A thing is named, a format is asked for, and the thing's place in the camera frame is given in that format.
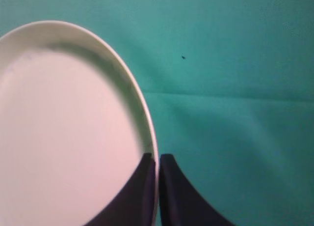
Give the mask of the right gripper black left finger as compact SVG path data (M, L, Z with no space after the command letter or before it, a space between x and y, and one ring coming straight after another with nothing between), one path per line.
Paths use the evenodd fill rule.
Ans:
M150 226L155 208L156 169L151 153L144 153L117 196L87 226Z

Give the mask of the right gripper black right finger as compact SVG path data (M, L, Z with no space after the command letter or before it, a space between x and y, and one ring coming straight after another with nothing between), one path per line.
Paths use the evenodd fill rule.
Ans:
M196 191L172 154L162 154L159 208L163 226L232 226Z

